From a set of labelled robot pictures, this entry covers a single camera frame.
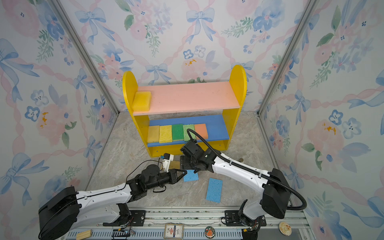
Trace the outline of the dark green sponge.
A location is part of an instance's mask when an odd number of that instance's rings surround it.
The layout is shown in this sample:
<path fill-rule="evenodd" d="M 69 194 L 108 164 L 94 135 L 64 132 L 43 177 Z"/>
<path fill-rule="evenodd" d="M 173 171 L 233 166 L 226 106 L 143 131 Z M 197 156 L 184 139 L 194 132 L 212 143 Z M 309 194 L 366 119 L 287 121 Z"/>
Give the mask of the dark green sponge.
<path fill-rule="evenodd" d="M 172 125 L 172 140 L 173 142 L 184 140 L 183 124 Z"/>

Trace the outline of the orange pink sponge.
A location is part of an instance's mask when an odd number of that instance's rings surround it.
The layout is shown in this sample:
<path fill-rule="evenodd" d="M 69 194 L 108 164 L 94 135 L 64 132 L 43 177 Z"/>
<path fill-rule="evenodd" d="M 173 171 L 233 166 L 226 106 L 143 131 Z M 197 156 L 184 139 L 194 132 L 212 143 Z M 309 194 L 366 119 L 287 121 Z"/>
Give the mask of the orange pink sponge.
<path fill-rule="evenodd" d="M 205 140 L 207 140 L 209 138 L 206 124 L 196 124 L 195 125 L 195 132 L 198 133 Z"/>

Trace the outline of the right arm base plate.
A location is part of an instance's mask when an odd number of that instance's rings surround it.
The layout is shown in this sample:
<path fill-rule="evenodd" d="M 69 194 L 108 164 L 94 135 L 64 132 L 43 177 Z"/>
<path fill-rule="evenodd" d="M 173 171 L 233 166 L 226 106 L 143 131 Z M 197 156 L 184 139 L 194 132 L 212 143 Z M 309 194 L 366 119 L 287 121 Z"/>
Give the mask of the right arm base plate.
<path fill-rule="evenodd" d="M 266 227 L 265 216 L 260 216 L 255 220 L 251 220 L 244 214 L 239 214 L 239 211 L 226 210 L 224 211 L 224 217 L 221 218 L 222 224 L 229 227 Z"/>

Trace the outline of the light green sponge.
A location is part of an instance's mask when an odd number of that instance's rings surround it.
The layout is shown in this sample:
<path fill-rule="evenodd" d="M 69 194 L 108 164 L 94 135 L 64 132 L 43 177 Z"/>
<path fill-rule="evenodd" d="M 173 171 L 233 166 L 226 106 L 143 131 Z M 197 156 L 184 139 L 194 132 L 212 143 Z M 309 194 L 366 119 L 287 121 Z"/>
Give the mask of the light green sponge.
<path fill-rule="evenodd" d="M 184 136 L 185 142 L 188 142 L 190 139 L 193 139 L 193 140 L 196 139 L 196 135 L 193 132 L 188 131 L 188 129 L 194 131 L 195 125 L 193 124 L 183 125 L 183 136 Z"/>

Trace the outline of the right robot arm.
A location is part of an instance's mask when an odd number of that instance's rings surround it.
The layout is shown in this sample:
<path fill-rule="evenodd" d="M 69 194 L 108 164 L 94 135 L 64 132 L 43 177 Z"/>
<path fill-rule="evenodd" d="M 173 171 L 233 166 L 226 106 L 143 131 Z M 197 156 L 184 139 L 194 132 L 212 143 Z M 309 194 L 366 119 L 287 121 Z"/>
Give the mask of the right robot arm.
<path fill-rule="evenodd" d="M 181 152 L 184 155 L 183 159 L 194 170 L 209 171 L 227 176 L 256 192 L 256 197 L 253 200 L 245 200 L 242 203 L 233 222 L 251 226 L 257 218 L 266 214 L 277 219 L 285 217 L 291 193 L 287 188 L 274 182 L 287 184 L 280 170 L 273 169 L 269 172 L 252 169 L 212 148 L 203 150 L 194 141 L 188 141 L 181 148 Z"/>

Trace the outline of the bright yellow sponge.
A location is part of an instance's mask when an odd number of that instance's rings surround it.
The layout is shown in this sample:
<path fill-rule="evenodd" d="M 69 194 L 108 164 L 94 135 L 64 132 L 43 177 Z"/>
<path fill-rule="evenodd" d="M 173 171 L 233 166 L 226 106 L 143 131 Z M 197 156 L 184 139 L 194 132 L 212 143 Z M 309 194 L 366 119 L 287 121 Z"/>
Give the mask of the bright yellow sponge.
<path fill-rule="evenodd" d="M 173 141 L 172 125 L 160 126 L 159 128 L 159 143 L 171 143 Z"/>

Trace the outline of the pale yellow sponge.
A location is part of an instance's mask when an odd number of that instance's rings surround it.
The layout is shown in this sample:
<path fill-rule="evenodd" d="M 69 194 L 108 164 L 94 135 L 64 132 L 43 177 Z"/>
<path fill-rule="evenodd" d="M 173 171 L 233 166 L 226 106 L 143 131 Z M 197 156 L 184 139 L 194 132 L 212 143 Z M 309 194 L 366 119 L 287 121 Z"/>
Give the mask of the pale yellow sponge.
<path fill-rule="evenodd" d="M 170 166 L 169 166 L 169 169 L 180 169 L 181 168 L 181 164 L 180 164 L 180 161 L 171 161 L 170 162 Z"/>
<path fill-rule="evenodd" d="M 147 143 L 158 143 L 160 139 L 160 126 L 149 126 Z"/>

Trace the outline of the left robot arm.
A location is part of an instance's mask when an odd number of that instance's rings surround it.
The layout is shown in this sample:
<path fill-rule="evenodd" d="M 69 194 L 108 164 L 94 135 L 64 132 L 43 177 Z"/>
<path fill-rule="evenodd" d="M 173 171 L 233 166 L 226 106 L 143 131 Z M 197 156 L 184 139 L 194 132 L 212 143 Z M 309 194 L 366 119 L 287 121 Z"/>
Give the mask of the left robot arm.
<path fill-rule="evenodd" d="M 118 211 L 108 220 L 107 215 L 97 217 L 108 227 L 125 225 L 129 221 L 127 204 L 145 197 L 148 190 L 178 183 L 186 170 L 170 169 L 161 172 L 159 166 L 149 165 L 140 174 L 115 187 L 97 191 L 76 191 L 74 187 L 61 190 L 39 209 L 40 240 L 57 239 L 72 229 L 91 220 L 87 214 L 108 206 Z"/>

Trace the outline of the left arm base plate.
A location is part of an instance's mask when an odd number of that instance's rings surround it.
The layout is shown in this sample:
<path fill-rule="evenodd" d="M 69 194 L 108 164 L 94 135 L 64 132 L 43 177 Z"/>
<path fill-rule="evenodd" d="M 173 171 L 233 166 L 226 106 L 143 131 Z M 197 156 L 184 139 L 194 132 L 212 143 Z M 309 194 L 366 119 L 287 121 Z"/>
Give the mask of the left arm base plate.
<path fill-rule="evenodd" d="M 122 209 L 119 212 L 119 217 L 112 223 L 103 223 L 103 227 L 143 227 L 146 219 L 146 211 Z"/>

